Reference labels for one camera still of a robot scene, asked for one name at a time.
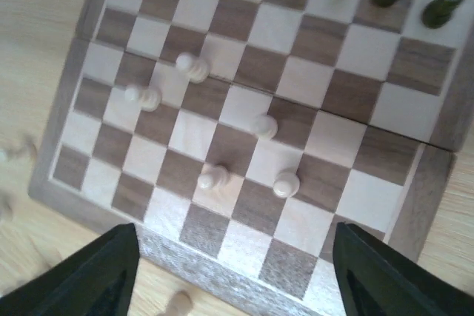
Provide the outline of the white pawn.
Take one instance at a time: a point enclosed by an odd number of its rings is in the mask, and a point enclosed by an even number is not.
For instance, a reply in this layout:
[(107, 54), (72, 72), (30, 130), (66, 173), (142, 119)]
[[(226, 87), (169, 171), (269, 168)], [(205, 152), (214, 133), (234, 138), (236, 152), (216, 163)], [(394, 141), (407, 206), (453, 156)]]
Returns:
[(299, 191), (300, 183), (297, 174), (284, 170), (276, 176), (273, 193), (279, 198), (291, 198)]
[(259, 115), (254, 118), (251, 130), (256, 137), (271, 140), (278, 132), (278, 123), (270, 115)]
[(223, 166), (209, 166), (198, 177), (197, 186), (203, 190), (212, 190), (224, 186), (230, 179), (230, 174)]
[(210, 65), (204, 59), (190, 53), (181, 53), (177, 57), (176, 69), (195, 84), (205, 81), (210, 74)]
[(161, 103), (161, 92), (151, 87), (129, 85), (124, 91), (124, 97), (127, 101), (139, 105), (141, 110), (148, 112), (156, 110)]

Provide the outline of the dark pawn advanced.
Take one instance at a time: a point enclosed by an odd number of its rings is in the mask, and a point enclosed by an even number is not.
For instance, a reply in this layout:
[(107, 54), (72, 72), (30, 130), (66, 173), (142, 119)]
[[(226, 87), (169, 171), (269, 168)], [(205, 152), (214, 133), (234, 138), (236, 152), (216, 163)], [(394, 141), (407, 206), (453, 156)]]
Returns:
[(425, 27), (438, 29), (452, 17), (463, 0), (433, 0), (423, 10), (421, 22)]

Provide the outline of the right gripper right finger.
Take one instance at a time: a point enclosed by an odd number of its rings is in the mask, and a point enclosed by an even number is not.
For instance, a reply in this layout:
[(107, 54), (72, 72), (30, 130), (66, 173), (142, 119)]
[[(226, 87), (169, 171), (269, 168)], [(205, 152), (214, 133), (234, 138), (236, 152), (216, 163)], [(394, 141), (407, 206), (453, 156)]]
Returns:
[(473, 296), (354, 223), (338, 223), (333, 265), (347, 315), (472, 315)]

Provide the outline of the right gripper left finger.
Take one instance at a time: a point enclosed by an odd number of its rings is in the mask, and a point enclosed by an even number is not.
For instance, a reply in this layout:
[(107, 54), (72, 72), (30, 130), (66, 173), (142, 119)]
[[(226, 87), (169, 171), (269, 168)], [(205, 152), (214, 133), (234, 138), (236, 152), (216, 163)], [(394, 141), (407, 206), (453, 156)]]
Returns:
[(139, 259), (135, 225), (120, 224), (1, 297), (1, 314), (126, 315)]

